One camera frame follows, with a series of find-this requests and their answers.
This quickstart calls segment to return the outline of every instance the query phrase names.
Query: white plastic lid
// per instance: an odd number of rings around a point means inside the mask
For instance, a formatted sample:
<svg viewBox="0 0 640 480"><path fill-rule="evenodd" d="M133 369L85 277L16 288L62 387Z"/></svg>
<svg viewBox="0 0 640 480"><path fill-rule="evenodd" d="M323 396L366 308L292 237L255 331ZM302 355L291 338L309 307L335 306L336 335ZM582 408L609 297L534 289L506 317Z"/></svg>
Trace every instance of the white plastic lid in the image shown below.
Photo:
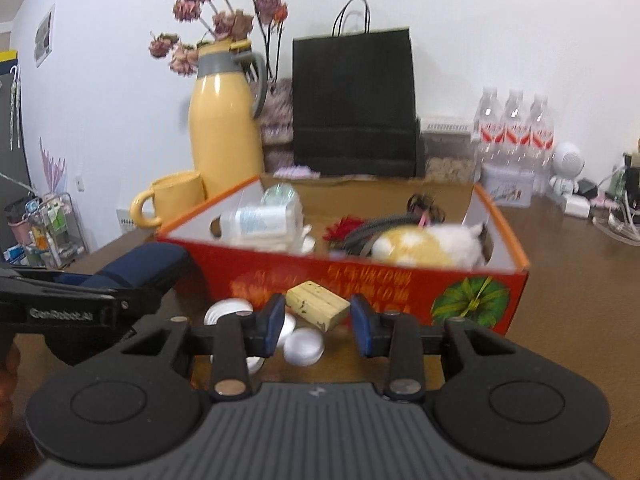
<svg viewBox="0 0 640 480"><path fill-rule="evenodd" d="M316 364L324 352L322 334L312 328L299 328L284 343L284 359L294 366Z"/></svg>
<svg viewBox="0 0 640 480"><path fill-rule="evenodd" d="M230 298L229 300L222 300L214 304L204 317L205 325L215 325L218 320L226 316L227 314L233 314L235 312L252 312L254 310L251 303L246 300L241 300L239 298ZM264 359L261 357L248 357L246 359L246 367L249 370L251 375L255 374L262 365L264 364Z"/></svg>
<svg viewBox="0 0 640 480"><path fill-rule="evenodd" d="M316 239L311 236L305 236L304 241L302 242L302 254L309 254L314 251L316 248Z"/></svg>
<svg viewBox="0 0 640 480"><path fill-rule="evenodd" d="M243 310L252 312L254 308L247 300L241 300L240 298L230 298L229 300L219 301L207 310L204 317L204 324L215 325L222 316Z"/></svg>
<svg viewBox="0 0 640 480"><path fill-rule="evenodd" d="M282 348L284 346L285 341L291 335L291 333L296 329L296 318L291 314L284 315L284 324L282 325L282 330L280 331L280 337L278 338L278 348Z"/></svg>
<svg viewBox="0 0 640 480"><path fill-rule="evenodd" d="M262 357L248 357L246 359L246 367L249 369L249 375L258 373L263 364L264 358Z"/></svg>

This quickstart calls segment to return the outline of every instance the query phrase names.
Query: red cardboard box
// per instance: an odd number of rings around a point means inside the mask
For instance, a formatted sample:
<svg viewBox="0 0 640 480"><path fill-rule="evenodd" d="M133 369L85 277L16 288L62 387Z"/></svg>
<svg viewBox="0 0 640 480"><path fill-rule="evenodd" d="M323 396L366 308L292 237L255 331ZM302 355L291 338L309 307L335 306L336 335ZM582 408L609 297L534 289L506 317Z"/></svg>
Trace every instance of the red cardboard box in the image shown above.
<svg viewBox="0 0 640 480"><path fill-rule="evenodd" d="M323 178L292 181L305 224L318 242L309 256L267 253L226 246L211 232L223 211L260 201L277 182L255 177L208 200L171 224L157 238L185 247L202 268L211 297L245 298L260 308L275 292L312 280L349 299L360 292L381 312L401 310L423 324L466 316L504 334L513 319L529 273L529 261L500 211L478 185L430 184L418 180ZM492 245L485 266L473 270L389 267L365 258L332 260L322 235L346 215L378 218L406 210L414 193L428 192L447 222L484 223Z"/></svg>

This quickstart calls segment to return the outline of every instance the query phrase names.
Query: yellow and white plush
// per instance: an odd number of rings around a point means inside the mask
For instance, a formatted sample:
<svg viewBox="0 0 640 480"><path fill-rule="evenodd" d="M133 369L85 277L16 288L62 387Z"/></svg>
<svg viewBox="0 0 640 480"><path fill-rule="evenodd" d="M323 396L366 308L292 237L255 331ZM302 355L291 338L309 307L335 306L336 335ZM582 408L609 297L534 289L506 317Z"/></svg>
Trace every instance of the yellow and white plush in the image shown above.
<svg viewBox="0 0 640 480"><path fill-rule="evenodd" d="M471 269L482 261L481 233L481 224L394 227L375 241L371 256L401 267Z"/></svg>

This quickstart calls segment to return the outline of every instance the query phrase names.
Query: door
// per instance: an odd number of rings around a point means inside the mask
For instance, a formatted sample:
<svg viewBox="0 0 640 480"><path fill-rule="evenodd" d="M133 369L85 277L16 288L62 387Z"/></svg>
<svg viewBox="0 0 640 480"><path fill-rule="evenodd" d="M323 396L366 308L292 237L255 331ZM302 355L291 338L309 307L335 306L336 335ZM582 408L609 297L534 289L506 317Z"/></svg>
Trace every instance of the door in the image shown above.
<svg viewBox="0 0 640 480"><path fill-rule="evenodd" d="M17 134L14 133L13 151L9 145L11 84L14 80L9 70L15 64L15 52L0 52L0 60L2 60L0 63L0 84L2 85L0 87L0 172L30 186L31 180L27 170L23 140L20 140L20 148L18 148ZM28 191L23 187L0 177L0 248L3 251L16 244L14 234L7 224L4 208L27 194Z"/></svg>

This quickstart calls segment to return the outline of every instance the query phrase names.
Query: cork block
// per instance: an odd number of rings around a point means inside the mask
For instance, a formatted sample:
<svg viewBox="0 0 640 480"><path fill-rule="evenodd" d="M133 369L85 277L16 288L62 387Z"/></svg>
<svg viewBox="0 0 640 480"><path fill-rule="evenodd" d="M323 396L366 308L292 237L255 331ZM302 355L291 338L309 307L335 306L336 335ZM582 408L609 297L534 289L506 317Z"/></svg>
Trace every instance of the cork block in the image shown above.
<svg viewBox="0 0 640 480"><path fill-rule="evenodd" d="M349 315L349 302L314 282L290 288L287 306L323 332L339 325Z"/></svg>

